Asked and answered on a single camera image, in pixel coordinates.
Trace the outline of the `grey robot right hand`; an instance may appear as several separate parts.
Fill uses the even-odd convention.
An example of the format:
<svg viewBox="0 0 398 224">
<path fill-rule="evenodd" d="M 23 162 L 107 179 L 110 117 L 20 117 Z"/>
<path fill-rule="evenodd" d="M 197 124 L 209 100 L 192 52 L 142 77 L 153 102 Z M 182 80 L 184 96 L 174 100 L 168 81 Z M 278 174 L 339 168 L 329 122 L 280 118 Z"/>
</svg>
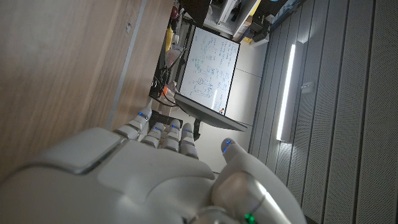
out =
<svg viewBox="0 0 398 224">
<path fill-rule="evenodd" d="M 2 223 L 305 223 L 295 197 L 226 138 L 226 166 L 200 161 L 189 124 L 165 128 L 146 107 L 128 124 L 91 128 L 1 183 Z"/>
</svg>

